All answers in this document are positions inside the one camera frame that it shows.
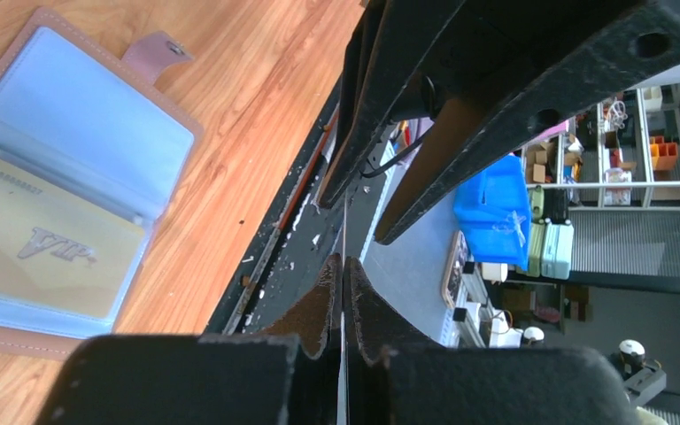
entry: gray floor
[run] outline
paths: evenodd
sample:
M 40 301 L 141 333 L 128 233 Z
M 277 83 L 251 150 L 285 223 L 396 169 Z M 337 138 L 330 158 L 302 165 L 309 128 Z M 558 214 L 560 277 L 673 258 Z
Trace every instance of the gray floor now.
M 404 171 L 396 169 L 385 205 Z M 448 313 L 441 285 L 452 234 L 458 229 L 453 200 L 451 193 L 394 243 L 384 246 L 372 242 L 364 258 L 364 268 L 376 291 L 434 341 L 439 341 Z

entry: card holder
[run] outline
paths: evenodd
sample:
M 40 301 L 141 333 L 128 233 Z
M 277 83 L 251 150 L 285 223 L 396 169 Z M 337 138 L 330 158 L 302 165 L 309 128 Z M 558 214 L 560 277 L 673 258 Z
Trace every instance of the card holder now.
M 202 128 L 152 83 L 158 32 L 117 59 L 47 8 L 0 59 L 0 351 L 109 333 Z

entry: wooden table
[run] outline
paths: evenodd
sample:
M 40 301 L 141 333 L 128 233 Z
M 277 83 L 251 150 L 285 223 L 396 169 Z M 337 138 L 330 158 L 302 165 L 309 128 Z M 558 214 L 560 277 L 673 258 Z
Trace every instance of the wooden table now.
M 0 56 L 39 4 L 119 56 L 163 29 L 197 57 L 157 83 L 206 136 L 120 331 L 201 332 L 340 73 L 359 2 L 1 0 Z M 0 423 L 30 423 L 60 368 L 0 354 Z

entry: green case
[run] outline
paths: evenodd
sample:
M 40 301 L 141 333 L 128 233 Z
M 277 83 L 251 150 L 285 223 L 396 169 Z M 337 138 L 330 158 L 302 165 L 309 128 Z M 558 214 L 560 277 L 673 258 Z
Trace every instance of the green case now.
M 530 251 L 528 253 L 528 270 L 517 267 L 517 273 L 526 276 L 539 277 L 541 275 L 541 258 L 544 256 L 544 240 L 546 239 L 545 224 L 530 224 Z
M 530 190 L 530 210 L 533 222 L 538 223 L 544 216 L 544 188 L 536 186 Z

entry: gold card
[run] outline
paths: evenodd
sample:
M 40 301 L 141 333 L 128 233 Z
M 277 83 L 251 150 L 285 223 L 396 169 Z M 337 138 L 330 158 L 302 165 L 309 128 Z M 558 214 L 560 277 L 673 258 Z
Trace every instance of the gold card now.
M 0 159 L 0 296 L 104 318 L 144 230 Z

